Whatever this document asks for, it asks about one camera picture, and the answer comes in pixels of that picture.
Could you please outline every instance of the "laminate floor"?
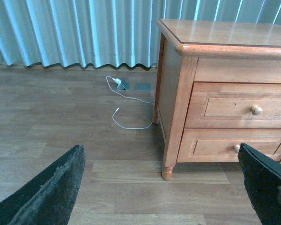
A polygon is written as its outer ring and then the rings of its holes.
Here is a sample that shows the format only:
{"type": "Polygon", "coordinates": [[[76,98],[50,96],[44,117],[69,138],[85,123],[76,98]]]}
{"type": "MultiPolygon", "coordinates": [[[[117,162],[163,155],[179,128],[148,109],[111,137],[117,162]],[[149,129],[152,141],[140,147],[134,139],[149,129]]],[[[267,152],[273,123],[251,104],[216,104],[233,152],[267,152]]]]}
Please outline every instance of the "laminate floor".
{"type": "Polygon", "coordinates": [[[112,93],[105,77],[125,78],[127,96],[154,100],[156,71],[0,68],[0,201],[76,144],[86,166],[70,225],[259,225],[238,163],[178,164],[161,178],[163,136],[146,130],[152,105],[112,93]],[[152,91],[135,91],[150,83],[152,91]]]}

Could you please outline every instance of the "curtain fold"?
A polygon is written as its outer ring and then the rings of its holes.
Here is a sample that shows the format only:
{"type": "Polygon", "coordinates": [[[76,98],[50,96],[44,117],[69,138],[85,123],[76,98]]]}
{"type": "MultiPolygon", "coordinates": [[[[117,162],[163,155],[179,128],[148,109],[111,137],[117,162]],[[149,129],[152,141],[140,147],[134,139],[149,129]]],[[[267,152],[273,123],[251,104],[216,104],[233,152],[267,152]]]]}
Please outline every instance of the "curtain fold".
{"type": "Polygon", "coordinates": [[[0,0],[0,63],[150,67],[159,18],[281,25],[281,0],[0,0]]]}

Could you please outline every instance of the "white cable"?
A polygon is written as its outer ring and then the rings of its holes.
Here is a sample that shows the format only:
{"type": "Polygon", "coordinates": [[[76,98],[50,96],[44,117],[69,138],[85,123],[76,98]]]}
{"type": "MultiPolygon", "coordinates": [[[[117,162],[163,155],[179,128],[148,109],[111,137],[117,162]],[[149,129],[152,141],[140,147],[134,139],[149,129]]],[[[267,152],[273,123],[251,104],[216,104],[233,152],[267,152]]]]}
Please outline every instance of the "white cable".
{"type": "MultiPolygon", "coordinates": [[[[110,86],[110,84],[109,84],[109,82],[108,82],[108,77],[111,78],[112,80],[114,80],[116,83],[118,82],[118,79],[114,79],[114,78],[112,78],[111,76],[106,76],[107,84],[108,84],[110,90],[113,91],[114,93],[117,93],[118,95],[120,95],[120,96],[122,96],[122,97],[124,97],[124,98],[129,98],[129,99],[137,100],[137,101],[140,101],[140,102],[143,102],[143,103],[148,103],[148,104],[154,105],[152,102],[146,102],[146,101],[140,100],[140,99],[138,99],[138,98],[134,98],[134,97],[127,97],[127,96],[124,96],[124,95],[122,95],[122,94],[116,92],[115,90],[113,90],[113,89],[111,88],[111,86],[110,86]]],[[[153,123],[153,121],[152,121],[152,122],[150,123],[150,125],[147,126],[147,127],[141,127],[141,128],[132,128],[132,127],[129,127],[129,128],[128,128],[128,127],[127,127],[127,128],[126,128],[126,127],[120,125],[120,124],[119,124],[118,122],[116,122],[116,120],[114,119],[114,115],[117,113],[118,110],[119,110],[119,108],[117,108],[116,111],[113,113],[112,119],[113,119],[113,121],[114,121],[119,127],[123,128],[123,129],[128,129],[128,130],[142,130],[142,129],[147,129],[147,128],[149,128],[149,127],[152,125],[152,123],[153,123]]]]}

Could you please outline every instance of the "dresser top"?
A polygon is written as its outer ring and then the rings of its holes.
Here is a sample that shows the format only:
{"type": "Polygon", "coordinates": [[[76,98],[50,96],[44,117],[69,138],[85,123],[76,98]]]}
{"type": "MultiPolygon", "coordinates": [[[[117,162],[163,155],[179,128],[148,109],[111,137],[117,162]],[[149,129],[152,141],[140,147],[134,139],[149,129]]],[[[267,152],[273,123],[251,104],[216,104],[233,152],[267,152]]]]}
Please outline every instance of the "dresser top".
{"type": "Polygon", "coordinates": [[[165,37],[181,55],[209,54],[281,58],[281,26],[264,23],[160,19],[165,37]]]}

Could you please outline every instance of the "wooden knob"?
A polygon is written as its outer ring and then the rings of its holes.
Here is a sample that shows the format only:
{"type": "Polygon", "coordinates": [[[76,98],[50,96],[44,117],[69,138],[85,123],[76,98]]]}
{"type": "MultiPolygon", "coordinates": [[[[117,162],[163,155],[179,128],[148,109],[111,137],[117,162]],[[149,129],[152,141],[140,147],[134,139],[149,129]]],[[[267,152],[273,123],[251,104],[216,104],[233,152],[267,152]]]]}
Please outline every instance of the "wooden knob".
{"type": "Polygon", "coordinates": [[[251,112],[254,116],[257,116],[257,115],[261,114],[262,108],[257,105],[254,105],[251,107],[251,112]]]}
{"type": "Polygon", "coordinates": [[[234,149],[234,152],[235,152],[235,153],[239,153],[240,145],[239,145],[239,144],[234,145],[234,146],[233,146],[233,149],[234,149]]]}

